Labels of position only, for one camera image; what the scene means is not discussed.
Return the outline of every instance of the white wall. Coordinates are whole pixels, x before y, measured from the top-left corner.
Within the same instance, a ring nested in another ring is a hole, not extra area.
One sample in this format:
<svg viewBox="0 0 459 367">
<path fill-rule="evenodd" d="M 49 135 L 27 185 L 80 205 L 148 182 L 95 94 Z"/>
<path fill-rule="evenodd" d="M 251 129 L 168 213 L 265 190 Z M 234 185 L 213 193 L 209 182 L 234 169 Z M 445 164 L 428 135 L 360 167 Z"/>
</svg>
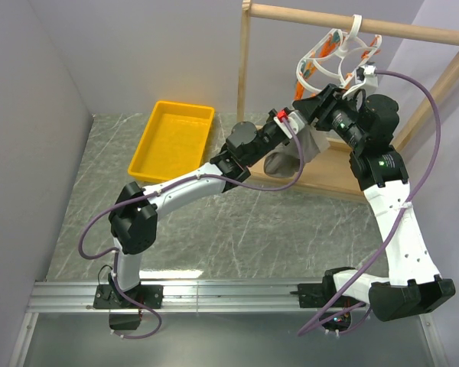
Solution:
<svg viewBox="0 0 459 367">
<path fill-rule="evenodd" d="M 422 0 L 260 2 L 411 23 Z M 31 0 L 92 112 L 150 112 L 158 99 L 236 111 L 241 3 Z M 326 32 L 253 18 L 247 111 L 287 105 L 298 60 Z M 400 40 L 383 44 L 376 61 L 387 67 Z"/>
<path fill-rule="evenodd" d="M 0 0 L 0 366 L 46 274 L 90 119 L 29 3 Z"/>
<path fill-rule="evenodd" d="M 459 29 L 459 0 L 425 0 L 414 24 Z M 403 41 L 390 69 L 407 73 L 432 86 L 458 47 Z M 407 82 L 383 79 L 381 90 L 399 101 L 405 122 L 422 100 L 422 93 Z M 445 278 L 452 278 L 457 294 L 433 313 L 451 366 L 459 366 L 459 83 L 441 105 L 441 150 L 430 179 L 413 200 L 425 243 Z M 404 151 L 416 184 L 430 160 L 434 145 L 430 119 Z"/>
</svg>

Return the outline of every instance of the yellow tray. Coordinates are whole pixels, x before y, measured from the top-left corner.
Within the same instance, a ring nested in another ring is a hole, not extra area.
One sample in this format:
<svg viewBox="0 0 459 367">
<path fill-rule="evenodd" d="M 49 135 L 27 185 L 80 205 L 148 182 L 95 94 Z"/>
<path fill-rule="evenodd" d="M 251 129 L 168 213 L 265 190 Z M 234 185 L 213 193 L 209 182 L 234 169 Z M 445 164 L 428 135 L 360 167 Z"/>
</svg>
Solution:
<svg viewBox="0 0 459 367">
<path fill-rule="evenodd" d="M 158 184 L 197 169 L 213 117 L 212 107 L 156 102 L 128 174 Z"/>
</svg>

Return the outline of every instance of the gray garment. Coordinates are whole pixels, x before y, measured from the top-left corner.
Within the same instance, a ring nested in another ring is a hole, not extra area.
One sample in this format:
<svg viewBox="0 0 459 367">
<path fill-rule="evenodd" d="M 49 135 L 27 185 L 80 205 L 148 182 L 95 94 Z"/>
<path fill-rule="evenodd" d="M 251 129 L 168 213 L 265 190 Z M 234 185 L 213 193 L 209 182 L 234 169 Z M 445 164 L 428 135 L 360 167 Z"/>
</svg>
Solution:
<svg viewBox="0 0 459 367">
<path fill-rule="evenodd" d="M 324 132 L 319 132 L 310 125 L 306 125 L 298 133 L 304 155 L 304 163 L 309 163 L 323 151 L 326 151 L 330 144 Z M 263 170 L 267 176 L 286 178 L 292 177 L 299 170 L 298 147 L 294 139 L 286 146 L 279 145 L 274 151 L 265 157 Z"/>
</svg>

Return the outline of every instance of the gray marble surface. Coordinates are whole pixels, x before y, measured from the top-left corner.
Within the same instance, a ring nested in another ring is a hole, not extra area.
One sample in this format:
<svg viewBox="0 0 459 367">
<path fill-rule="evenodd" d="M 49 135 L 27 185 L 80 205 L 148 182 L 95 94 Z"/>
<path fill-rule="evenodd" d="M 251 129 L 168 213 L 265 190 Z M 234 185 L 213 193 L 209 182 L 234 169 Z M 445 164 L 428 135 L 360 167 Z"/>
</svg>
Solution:
<svg viewBox="0 0 459 367">
<path fill-rule="evenodd" d="M 95 116 L 48 280 L 96 279 L 99 268 L 112 262 L 111 255 L 83 260 L 77 242 L 88 220 L 114 204 L 122 187 L 133 180 L 127 167 L 148 117 Z M 260 124 L 263 118 L 246 116 Z M 236 114 L 216 114 L 206 159 L 219 151 L 235 123 Z M 142 269 L 188 278 L 321 277 L 329 268 L 361 265 L 379 244 L 379 230 L 365 204 L 293 190 L 262 193 L 236 188 L 163 218 Z M 111 245 L 109 221 L 101 219 L 90 230 L 85 250 L 93 254 Z M 386 276 L 386 257 L 369 273 Z"/>
</svg>

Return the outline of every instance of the wooden rack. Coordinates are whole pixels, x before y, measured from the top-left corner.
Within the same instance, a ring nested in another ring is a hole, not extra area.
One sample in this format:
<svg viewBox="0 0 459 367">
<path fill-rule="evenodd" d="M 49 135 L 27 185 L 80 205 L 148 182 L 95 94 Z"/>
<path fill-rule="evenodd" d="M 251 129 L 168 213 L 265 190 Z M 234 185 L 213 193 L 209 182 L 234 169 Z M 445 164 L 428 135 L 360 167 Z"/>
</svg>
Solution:
<svg viewBox="0 0 459 367">
<path fill-rule="evenodd" d="M 243 0 L 239 46 L 238 121 L 243 120 L 243 114 L 245 112 L 246 74 L 248 69 L 251 17 L 346 30 L 350 30 L 353 23 L 353 17 L 351 16 L 253 4 L 252 0 Z M 360 25 L 360 32 L 459 46 L 459 31 L 448 29 L 421 27 L 412 24 L 363 18 L 362 24 Z M 458 80 L 459 52 L 457 52 L 448 67 L 439 76 L 437 82 L 430 90 L 435 101 L 441 103 Z M 427 99 L 424 99 L 394 139 L 393 144 L 396 149 L 401 151 L 430 116 L 430 103 Z M 310 164 L 306 165 L 301 179 L 296 183 L 297 187 L 302 190 L 325 193 L 327 195 L 338 196 L 349 200 L 363 200 L 363 194 L 359 189 L 359 185 L 350 171 L 348 163 L 350 149 L 342 141 L 329 140 L 330 148 L 318 155 Z M 262 161 L 252 167 L 251 171 L 252 177 L 257 180 L 275 184 L 284 184 L 288 182 L 288 180 L 274 179 L 266 176 L 263 173 Z"/>
</svg>

